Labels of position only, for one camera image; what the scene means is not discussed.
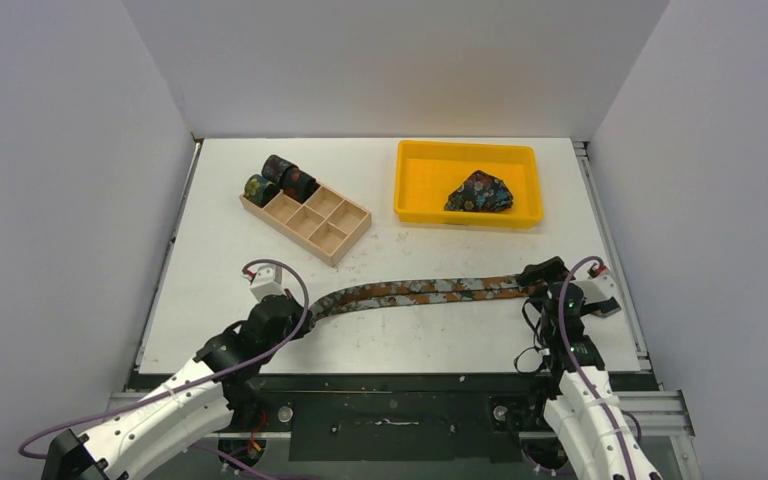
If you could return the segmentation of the orange grey floral tie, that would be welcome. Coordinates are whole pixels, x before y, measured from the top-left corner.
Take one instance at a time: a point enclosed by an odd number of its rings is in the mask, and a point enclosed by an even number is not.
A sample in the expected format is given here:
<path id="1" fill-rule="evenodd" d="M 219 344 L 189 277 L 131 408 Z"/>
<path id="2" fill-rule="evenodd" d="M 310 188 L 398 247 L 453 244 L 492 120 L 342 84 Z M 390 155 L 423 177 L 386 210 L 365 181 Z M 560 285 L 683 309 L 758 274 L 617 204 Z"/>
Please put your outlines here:
<path id="1" fill-rule="evenodd" d="M 372 309 L 528 297 L 547 280 L 508 275 L 374 282 L 331 292 L 314 302 L 314 321 Z"/>

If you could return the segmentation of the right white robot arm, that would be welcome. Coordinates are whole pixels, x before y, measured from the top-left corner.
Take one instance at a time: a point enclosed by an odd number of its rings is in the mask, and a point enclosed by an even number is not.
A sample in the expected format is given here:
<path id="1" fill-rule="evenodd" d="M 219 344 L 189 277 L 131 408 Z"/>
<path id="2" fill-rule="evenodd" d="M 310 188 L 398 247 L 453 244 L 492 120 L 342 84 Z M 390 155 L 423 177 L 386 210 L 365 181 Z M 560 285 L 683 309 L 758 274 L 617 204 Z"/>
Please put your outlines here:
<path id="1" fill-rule="evenodd" d="M 606 319 L 622 309 L 615 281 L 598 257 L 587 257 L 588 276 L 553 257 L 526 266 L 517 283 L 539 319 L 533 323 L 536 347 L 557 385 L 529 396 L 528 421 L 551 428 L 579 479 L 658 479 L 661 474 L 640 445 L 639 423 L 626 416 L 584 319 Z"/>

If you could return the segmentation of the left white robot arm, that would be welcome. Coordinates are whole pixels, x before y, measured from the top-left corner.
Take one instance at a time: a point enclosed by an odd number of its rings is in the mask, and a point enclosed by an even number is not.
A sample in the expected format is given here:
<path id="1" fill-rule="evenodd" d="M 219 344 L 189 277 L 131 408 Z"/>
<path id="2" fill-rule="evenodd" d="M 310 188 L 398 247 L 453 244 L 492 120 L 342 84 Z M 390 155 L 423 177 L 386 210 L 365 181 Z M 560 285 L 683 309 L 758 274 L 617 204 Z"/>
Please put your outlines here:
<path id="1" fill-rule="evenodd" d="M 313 315 L 287 295 L 268 295 L 245 320 L 211 337 L 184 366 L 130 410 L 49 444 L 45 479 L 144 479 L 209 433 L 242 431 L 266 417 L 250 380 L 278 348 L 304 336 Z"/>

